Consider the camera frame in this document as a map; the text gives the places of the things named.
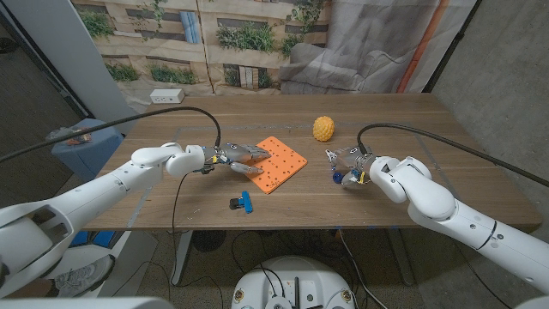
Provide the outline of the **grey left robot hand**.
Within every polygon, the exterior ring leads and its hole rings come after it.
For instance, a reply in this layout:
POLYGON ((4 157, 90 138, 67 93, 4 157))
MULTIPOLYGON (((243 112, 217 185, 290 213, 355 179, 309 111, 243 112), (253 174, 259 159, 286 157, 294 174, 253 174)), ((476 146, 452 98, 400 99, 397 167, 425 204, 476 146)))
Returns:
POLYGON ((261 174, 260 167, 252 167, 248 162, 263 160, 271 157, 271 154, 255 145, 239 145, 225 143, 219 147, 202 148, 205 161, 201 173, 207 174, 214 170, 215 164, 228 165, 234 172, 243 174, 261 174))

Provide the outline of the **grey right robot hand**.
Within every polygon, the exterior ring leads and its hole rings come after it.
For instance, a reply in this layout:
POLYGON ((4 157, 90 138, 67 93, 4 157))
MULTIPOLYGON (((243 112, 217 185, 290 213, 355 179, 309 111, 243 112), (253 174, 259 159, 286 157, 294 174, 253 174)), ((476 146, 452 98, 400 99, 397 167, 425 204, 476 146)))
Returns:
POLYGON ((333 172, 332 179, 339 185, 371 182, 370 168, 377 158, 369 148, 363 154, 358 146, 325 150, 333 172))

